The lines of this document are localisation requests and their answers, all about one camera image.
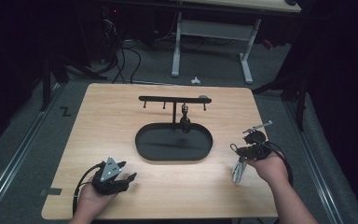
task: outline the wrist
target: wrist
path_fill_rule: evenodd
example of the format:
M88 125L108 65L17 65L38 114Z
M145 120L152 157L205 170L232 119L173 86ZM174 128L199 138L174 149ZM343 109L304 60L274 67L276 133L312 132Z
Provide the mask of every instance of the wrist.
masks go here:
M75 213L75 215L69 221L69 224L90 224L93 219L93 217L87 217L81 213Z
M286 188L291 187L289 180L286 177L273 177L266 181L270 188Z

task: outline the wooden table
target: wooden table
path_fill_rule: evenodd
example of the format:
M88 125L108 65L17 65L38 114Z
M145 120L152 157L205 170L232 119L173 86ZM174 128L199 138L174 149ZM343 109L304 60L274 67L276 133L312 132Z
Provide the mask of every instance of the wooden table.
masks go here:
M201 161L147 161L135 146L146 124L172 121L172 104L139 101L140 95L199 97L206 105L189 105L188 117L213 136L210 154ZM177 120L182 116L178 106ZM72 217L72 200L80 177L112 156L126 161L117 179L138 173L127 192L120 193L100 219L276 217L272 193L253 167L239 184L232 182L238 156L230 144L244 146L242 132L261 124L252 92L245 88L91 84L76 118L42 216Z

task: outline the silver metal piece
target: silver metal piece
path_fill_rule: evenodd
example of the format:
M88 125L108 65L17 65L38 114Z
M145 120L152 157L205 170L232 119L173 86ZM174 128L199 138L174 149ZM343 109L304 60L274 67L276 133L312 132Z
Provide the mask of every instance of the silver metal piece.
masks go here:
M246 161L237 161L237 163L234 166L234 169L232 170L232 182L234 183L240 183L242 179L243 172L246 168Z
M120 167L117 165L117 163L113 160L112 157L109 157L106 161L105 167L103 168L103 174L101 175L101 182L104 182L104 180L109 179L110 177L113 177L120 173L121 173Z
M251 132L256 131L256 130L259 129L259 128L263 128L263 127L269 126L270 124L272 124L272 121L271 121L271 120L269 120L269 121L268 121L267 123L265 123L265 124L260 124L260 125L254 126L253 128L248 129L248 130L246 130L246 131L243 131L242 133L251 133Z

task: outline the vertical post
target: vertical post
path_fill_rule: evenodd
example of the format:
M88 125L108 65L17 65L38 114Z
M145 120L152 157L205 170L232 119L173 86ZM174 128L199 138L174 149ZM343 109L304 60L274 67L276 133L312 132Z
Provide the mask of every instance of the vertical post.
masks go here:
M178 20L176 23L176 42L175 42L175 50L173 52L172 73L171 73L173 77L179 76L181 33L182 33L182 12L178 12Z
M176 123L176 102L173 102L172 125Z
M257 35L257 31L258 31L258 27L260 26L260 22L261 22L261 20L257 19L255 21L254 27L252 28L251 36L248 40L248 44L246 46L245 52L241 55L241 60L243 62L246 62L248 60L248 56L249 56L249 53L251 52L252 45L255 42L255 36Z

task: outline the dark background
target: dark background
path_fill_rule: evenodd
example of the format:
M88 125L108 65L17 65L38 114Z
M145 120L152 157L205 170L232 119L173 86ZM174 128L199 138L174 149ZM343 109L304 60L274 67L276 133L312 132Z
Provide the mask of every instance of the dark background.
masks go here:
M325 137L358 199L358 1L299 3L303 14L329 20L303 27L299 35L297 23L283 21L276 27L264 22L257 40L280 45L294 42L293 36L298 38L285 64L291 69L312 64L307 67L308 92ZM166 22L157 21L172 13L138 8L123 10L120 16L129 33L152 44L154 30L167 29ZM0 134L30 98L49 52L83 65L106 58L98 17L96 5L0 1Z

